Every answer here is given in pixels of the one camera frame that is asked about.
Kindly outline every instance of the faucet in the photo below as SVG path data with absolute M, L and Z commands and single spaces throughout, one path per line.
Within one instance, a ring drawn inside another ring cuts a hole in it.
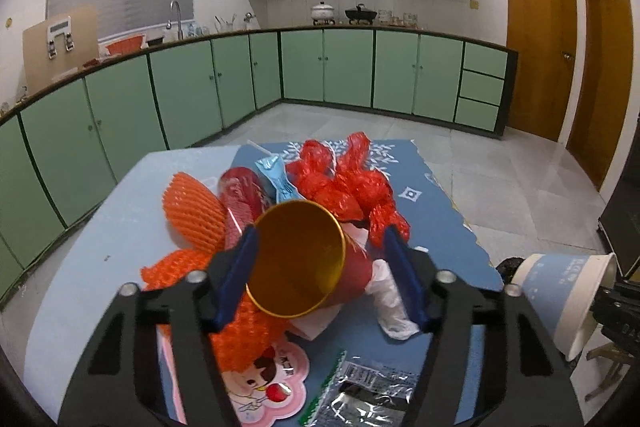
M 171 1 L 171 13 L 174 12 L 174 4 L 176 9 L 178 10 L 178 40 L 181 41 L 184 38 L 184 34 L 182 33 L 182 18 L 180 16 L 180 4 L 178 3 L 178 1 Z M 170 28 L 171 27 L 171 21 L 167 24 L 167 27 Z

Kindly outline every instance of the transparent plastic package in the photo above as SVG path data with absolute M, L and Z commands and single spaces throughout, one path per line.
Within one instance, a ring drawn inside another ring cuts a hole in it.
M 303 427 L 399 427 L 418 375 L 342 351 Z

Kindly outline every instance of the blue and white paper cup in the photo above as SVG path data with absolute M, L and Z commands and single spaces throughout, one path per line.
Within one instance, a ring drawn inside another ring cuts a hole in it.
M 524 260 L 511 281 L 529 302 L 567 360 L 573 360 L 593 334 L 590 312 L 599 286 L 613 287 L 615 254 L 535 253 Z

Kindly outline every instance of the brown countertop edge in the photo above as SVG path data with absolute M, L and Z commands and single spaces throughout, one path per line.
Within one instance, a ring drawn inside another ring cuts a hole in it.
M 87 76 L 88 74 L 95 73 L 95 71 L 100 71 L 104 68 L 108 68 L 115 64 L 119 64 L 120 62 L 124 62 L 125 60 L 129 60 L 131 58 L 140 57 L 141 55 L 148 55 L 149 53 L 154 53 L 161 50 L 167 50 L 169 48 L 175 48 L 176 46 L 183 46 L 185 44 L 193 44 L 194 42 L 203 42 L 203 41 L 211 41 L 213 39 L 218 39 L 222 37 L 231 37 L 235 35 L 251 35 L 254 33 L 270 33 L 270 32 L 290 32 L 297 30 L 384 30 L 384 31 L 392 31 L 392 32 L 405 32 L 405 33 L 414 33 L 418 35 L 433 35 L 435 37 L 444 37 L 449 39 L 456 39 L 459 41 L 471 42 L 473 44 L 480 44 L 481 46 L 487 46 L 489 48 L 494 48 L 496 50 L 501 50 L 505 52 L 515 52 L 514 50 L 510 50 L 500 44 L 495 44 L 494 42 L 485 42 L 479 41 L 477 39 L 471 39 L 468 37 L 463 37 L 460 35 L 452 35 L 447 33 L 439 33 L 439 32 L 431 32 L 428 30 L 416 30 L 413 28 L 402 28 L 401 26 L 381 26 L 381 25 L 373 25 L 373 26 L 363 26 L 363 25 L 341 25 L 337 24 L 335 26 L 290 26 L 284 28 L 265 28 L 260 30 L 239 30 L 235 32 L 227 32 L 227 33 L 218 33 L 215 35 L 206 35 L 201 37 L 187 38 L 181 41 L 168 42 L 167 44 L 159 44 L 157 46 L 152 46 L 150 48 L 146 48 L 144 50 L 136 51 L 135 53 L 130 53 L 127 55 L 121 55 L 119 57 L 115 57 L 111 60 L 105 60 L 103 63 L 93 66 L 91 68 L 86 68 L 78 73 L 72 74 L 62 80 L 59 80 L 55 84 L 51 84 L 49 87 L 40 90 L 36 94 L 27 98 L 24 102 L 14 105 L 4 116 L 0 117 L 0 125 L 4 122 L 8 121 L 16 114 L 18 114 L 21 110 L 29 107 L 32 103 L 37 102 L 39 99 L 47 96 L 49 93 L 60 89 L 61 87 L 66 86 L 72 82 L 75 82 L 79 78 Z

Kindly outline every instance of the paper cup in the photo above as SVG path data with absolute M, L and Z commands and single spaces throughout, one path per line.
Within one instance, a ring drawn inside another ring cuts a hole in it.
M 269 208 L 255 222 L 258 255 L 247 283 L 262 311 L 292 319 L 319 307 L 348 302 L 372 275 L 367 253 L 333 214 L 308 200 Z
M 599 286 L 616 281 L 617 259 L 609 255 L 535 253 L 520 265 L 511 281 L 529 302 L 567 360 L 573 360 L 593 334 L 590 312 Z

